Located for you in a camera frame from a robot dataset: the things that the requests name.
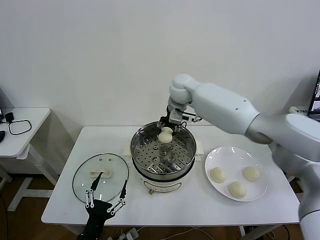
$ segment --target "steamed bun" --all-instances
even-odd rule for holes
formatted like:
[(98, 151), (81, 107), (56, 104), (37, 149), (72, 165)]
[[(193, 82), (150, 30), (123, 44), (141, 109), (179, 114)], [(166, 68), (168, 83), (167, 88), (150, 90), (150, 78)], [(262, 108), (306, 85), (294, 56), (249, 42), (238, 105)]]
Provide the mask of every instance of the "steamed bun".
[(242, 175), (250, 182), (257, 182), (260, 179), (259, 168), (248, 166), (242, 171)]
[(217, 183), (223, 183), (225, 180), (227, 180), (227, 174), (225, 170), (223, 170), (220, 167), (215, 167), (210, 172), (211, 178), (217, 182)]
[(238, 181), (234, 181), (228, 186), (228, 190), (232, 196), (236, 197), (237, 199), (242, 199), (247, 194), (246, 187)]
[(173, 130), (170, 127), (165, 126), (161, 128), (161, 133), (158, 135), (158, 139), (160, 142), (168, 144), (172, 141), (172, 133)]

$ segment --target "perforated steamer tray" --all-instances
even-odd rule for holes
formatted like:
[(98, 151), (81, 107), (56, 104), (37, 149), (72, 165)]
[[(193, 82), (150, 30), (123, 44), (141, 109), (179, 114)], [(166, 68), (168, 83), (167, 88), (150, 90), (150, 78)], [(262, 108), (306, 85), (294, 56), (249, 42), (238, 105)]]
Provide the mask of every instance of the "perforated steamer tray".
[(183, 177), (191, 169), (196, 153), (196, 141), (182, 127), (172, 141), (161, 143), (157, 122), (140, 128), (133, 136), (130, 150), (134, 166), (145, 177), (154, 181), (172, 181)]

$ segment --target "table leg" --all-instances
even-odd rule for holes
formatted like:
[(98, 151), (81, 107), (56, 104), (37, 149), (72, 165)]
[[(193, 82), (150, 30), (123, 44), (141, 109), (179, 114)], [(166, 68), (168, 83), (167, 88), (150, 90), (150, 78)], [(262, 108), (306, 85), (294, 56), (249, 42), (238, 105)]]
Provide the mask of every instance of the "table leg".
[(240, 229), (241, 237), (243, 237), (244, 235), (246, 235), (246, 232), (245, 232), (244, 226), (239, 226), (239, 229)]
[(258, 226), (255, 229), (253, 229), (251, 232), (239, 238), (239, 240), (256, 240), (257, 238), (260, 238), (261, 236), (267, 234), (268, 232), (280, 226), (281, 224)]
[(5, 179), (6, 182), (11, 183), (12, 182), (12, 177), (10, 177), (8, 175), (8, 173), (6, 173), (6, 171), (0, 166), (0, 177), (2, 179)]
[(6, 184), (6, 182), (11, 183), (12, 177), (6, 173), (6, 171), (0, 166), (0, 177), (2, 178), (0, 182), (0, 190), (3, 188), (3, 186)]
[(55, 170), (44, 160), (40, 153), (30, 143), (29, 153), (34, 157), (36, 163), (34, 164), (40, 172), (53, 184), (56, 185), (58, 181), (58, 174)]
[(50, 198), (53, 190), (42, 190), (42, 189), (28, 189), (30, 183), (32, 182), (32, 177), (26, 177), (21, 184), (19, 190), (16, 192), (14, 198), (12, 199), (8, 211), (14, 212), (19, 206), (23, 197), (27, 198)]
[(74, 233), (76, 236), (82, 234), (84, 232), (85, 226), (82, 225), (61, 225), (64, 228), (68, 229), (70, 232)]

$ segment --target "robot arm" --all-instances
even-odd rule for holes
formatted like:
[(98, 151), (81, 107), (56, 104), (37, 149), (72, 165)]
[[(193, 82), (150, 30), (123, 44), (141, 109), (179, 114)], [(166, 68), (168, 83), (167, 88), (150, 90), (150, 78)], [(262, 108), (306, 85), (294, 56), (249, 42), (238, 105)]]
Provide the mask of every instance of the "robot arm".
[[(306, 185), (299, 206), (304, 238), (320, 236), (320, 125), (297, 114), (264, 116), (244, 97), (212, 83), (179, 74), (170, 85), (166, 122), (179, 129), (183, 112), (191, 106), (201, 118), (230, 134), (270, 144), (274, 162)], [(160, 127), (165, 121), (159, 121)]]

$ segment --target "white desk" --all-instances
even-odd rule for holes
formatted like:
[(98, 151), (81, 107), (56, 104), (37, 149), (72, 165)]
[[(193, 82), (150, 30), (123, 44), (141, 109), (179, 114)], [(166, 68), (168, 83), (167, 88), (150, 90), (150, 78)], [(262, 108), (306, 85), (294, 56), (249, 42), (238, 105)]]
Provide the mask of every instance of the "white desk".
[[(42, 123), (50, 114), (49, 108), (3, 108), (3, 114), (9, 112), (13, 113), (14, 120), (29, 120), (31, 123), (31, 130), (20, 135), (11, 135), (9, 132), (9, 125), (6, 123), (0, 123), (0, 131), (5, 131), (5, 136), (2, 142), (0, 142), (0, 158), (15, 158), (22, 153), (28, 154), (28, 152), (35, 159), (34, 165), (40, 170), (40, 172), (48, 178), (54, 185), (57, 183), (58, 175), (51, 168), (50, 165), (41, 157), (36, 149), (30, 144), (31, 139), (36, 134)], [(0, 168), (0, 177), (2, 181), (0, 183), (0, 189), (5, 182), (11, 182), (12, 178)], [(11, 204), (8, 207), (8, 211), (15, 211), (23, 197), (50, 197), (52, 191), (50, 190), (33, 190), (27, 189), (31, 183), (32, 178), (27, 177), (22, 183), (17, 194), (13, 198)]]
[[(138, 128), (84, 127), (41, 220), (48, 224), (68, 225), (68, 229), (77, 233), (72, 225), (85, 225), (88, 220), (85, 205), (72, 190), (77, 168), (96, 154), (114, 153), (121, 156)], [(201, 162), (195, 163), (187, 182), (175, 192), (150, 195), (133, 165), (129, 164), (127, 205), (108, 220), (106, 226), (244, 226), (299, 222), (299, 201), (286, 177), (271, 159), (271, 151), (266, 145), (227, 134), (214, 126), (190, 126), (188, 129), (202, 142), (204, 156)], [(221, 195), (209, 184), (202, 164), (205, 156), (220, 146), (242, 148), (261, 159), (268, 178), (268, 189), (263, 197), (252, 202), (237, 202)]]

